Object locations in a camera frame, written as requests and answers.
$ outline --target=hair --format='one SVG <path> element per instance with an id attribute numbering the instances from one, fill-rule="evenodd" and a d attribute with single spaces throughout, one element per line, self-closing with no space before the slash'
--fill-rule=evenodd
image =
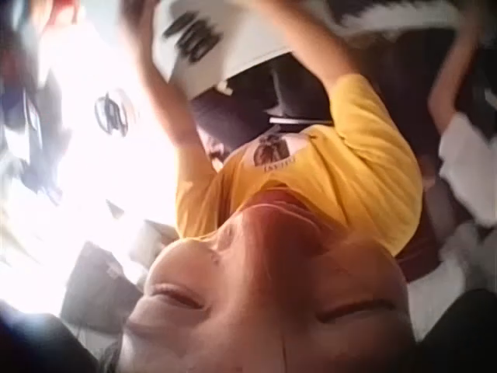
<path id="1" fill-rule="evenodd" d="M 99 359 L 96 373 L 119 373 L 119 357 L 123 339 L 120 337 L 117 342 L 112 343 L 104 351 Z"/>

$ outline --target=nose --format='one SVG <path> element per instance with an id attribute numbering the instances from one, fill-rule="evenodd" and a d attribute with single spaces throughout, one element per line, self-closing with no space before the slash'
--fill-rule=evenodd
<path id="1" fill-rule="evenodd" d="M 306 265 L 319 234 L 310 222 L 284 209 L 263 205 L 232 219 L 222 235 L 232 235 L 219 247 L 229 304 L 244 312 L 271 310 L 280 320 L 296 321 L 311 312 L 311 288 Z"/>

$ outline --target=hand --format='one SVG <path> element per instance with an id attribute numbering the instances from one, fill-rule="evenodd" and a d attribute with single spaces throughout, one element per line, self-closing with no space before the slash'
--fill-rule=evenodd
<path id="1" fill-rule="evenodd" d="M 158 0 L 121 0 L 120 28 L 123 41 L 134 63 L 152 63 L 154 11 Z"/>

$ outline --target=t-shirt logo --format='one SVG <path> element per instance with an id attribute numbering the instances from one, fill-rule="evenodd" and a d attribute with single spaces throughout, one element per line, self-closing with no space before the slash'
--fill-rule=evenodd
<path id="1" fill-rule="evenodd" d="M 246 148 L 243 163 L 265 173 L 284 169 L 295 163 L 295 155 L 308 144 L 307 135 L 265 134 Z"/>
<path id="2" fill-rule="evenodd" d="M 280 134 L 270 134 L 259 138 L 259 146 L 254 152 L 254 166 L 264 166 L 283 161 L 290 157 L 287 140 Z"/>

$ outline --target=black hair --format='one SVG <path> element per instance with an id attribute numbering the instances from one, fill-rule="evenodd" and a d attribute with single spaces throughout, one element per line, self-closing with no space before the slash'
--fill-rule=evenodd
<path id="1" fill-rule="evenodd" d="M 112 343 L 102 353 L 99 359 L 97 373 L 119 373 L 119 356 L 123 339 L 120 337 L 117 342 Z"/>

